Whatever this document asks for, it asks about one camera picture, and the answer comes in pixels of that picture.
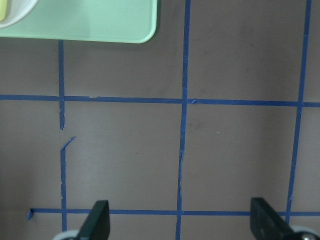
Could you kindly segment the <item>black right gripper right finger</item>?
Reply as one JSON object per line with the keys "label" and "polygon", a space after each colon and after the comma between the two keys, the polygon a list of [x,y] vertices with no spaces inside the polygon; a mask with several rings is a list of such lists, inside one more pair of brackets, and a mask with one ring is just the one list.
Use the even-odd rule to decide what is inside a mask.
{"label": "black right gripper right finger", "polygon": [[291,227],[262,197],[250,200],[250,230],[256,240],[288,240]]}

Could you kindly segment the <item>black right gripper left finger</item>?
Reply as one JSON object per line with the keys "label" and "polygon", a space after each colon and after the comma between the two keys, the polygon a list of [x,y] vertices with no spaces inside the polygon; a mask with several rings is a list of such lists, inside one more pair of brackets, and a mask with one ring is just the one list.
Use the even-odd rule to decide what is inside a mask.
{"label": "black right gripper left finger", "polygon": [[110,211],[108,200],[98,200],[93,205],[78,234],[77,240],[107,240],[110,236]]}

